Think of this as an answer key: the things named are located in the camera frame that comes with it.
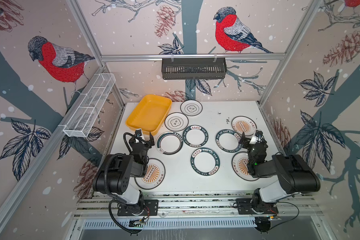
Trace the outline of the dark green rim plate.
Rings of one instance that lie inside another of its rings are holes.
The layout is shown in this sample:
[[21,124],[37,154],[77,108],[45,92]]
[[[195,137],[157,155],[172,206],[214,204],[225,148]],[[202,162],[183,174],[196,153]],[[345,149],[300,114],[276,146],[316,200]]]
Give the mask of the dark green rim plate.
[[166,132],[159,136],[156,147],[161,154],[175,155],[183,147],[183,138],[178,133]]

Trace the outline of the green rim lettered plate front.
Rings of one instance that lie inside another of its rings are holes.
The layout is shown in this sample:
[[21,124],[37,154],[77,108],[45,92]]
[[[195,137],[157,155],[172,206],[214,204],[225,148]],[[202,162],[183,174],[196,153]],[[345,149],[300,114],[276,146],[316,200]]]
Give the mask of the green rim lettered plate front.
[[215,151],[209,148],[195,150],[190,158],[192,169],[201,176],[212,176],[219,169],[221,161]]

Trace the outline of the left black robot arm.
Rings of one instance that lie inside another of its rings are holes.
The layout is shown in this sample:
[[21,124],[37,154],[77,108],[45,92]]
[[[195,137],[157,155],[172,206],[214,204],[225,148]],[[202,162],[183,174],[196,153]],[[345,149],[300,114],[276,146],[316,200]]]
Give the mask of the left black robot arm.
[[107,155],[93,180],[93,190],[113,198],[122,210],[138,215],[144,211],[144,197],[140,190],[130,184],[130,178],[143,178],[148,169],[148,150],[154,145],[154,137],[149,134],[145,140],[141,129],[135,134],[124,133],[123,140],[128,154]]

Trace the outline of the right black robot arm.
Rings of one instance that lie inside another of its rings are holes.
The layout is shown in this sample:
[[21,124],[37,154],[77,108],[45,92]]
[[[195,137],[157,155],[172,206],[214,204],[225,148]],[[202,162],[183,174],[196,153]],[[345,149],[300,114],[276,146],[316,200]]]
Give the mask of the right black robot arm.
[[254,191],[251,200],[254,212],[261,214],[282,199],[320,190],[319,178],[300,155],[276,153],[272,155],[272,160],[265,160],[268,145],[262,131],[256,130],[251,138],[242,134],[239,146],[247,150],[249,175],[256,179],[278,178],[272,184]]

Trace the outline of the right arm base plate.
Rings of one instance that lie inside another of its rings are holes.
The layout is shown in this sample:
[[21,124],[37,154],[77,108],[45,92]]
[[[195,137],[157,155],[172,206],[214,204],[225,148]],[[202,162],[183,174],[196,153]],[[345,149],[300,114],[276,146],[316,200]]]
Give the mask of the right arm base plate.
[[278,215],[279,211],[276,204],[265,203],[262,200],[257,202],[253,199],[243,198],[236,199],[234,207],[238,210],[239,215]]

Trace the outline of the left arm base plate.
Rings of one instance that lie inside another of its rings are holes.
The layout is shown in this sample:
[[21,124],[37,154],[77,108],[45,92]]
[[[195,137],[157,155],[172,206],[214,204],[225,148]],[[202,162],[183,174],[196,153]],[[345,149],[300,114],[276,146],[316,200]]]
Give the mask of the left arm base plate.
[[118,217],[139,217],[139,216],[156,216],[158,214],[158,200],[139,201],[135,205],[119,206]]

